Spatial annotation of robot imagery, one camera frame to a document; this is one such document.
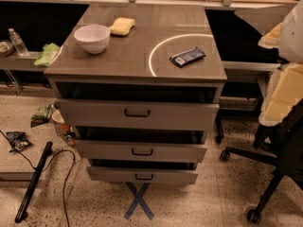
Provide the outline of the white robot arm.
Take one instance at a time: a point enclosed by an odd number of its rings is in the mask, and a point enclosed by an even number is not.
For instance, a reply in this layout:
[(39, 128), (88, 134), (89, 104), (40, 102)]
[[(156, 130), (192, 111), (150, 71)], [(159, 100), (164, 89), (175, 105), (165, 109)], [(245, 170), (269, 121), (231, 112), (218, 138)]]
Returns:
[(289, 62), (303, 62), (303, 0), (300, 0), (283, 22), (262, 36), (258, 45), (277, 48), (280, 58)]

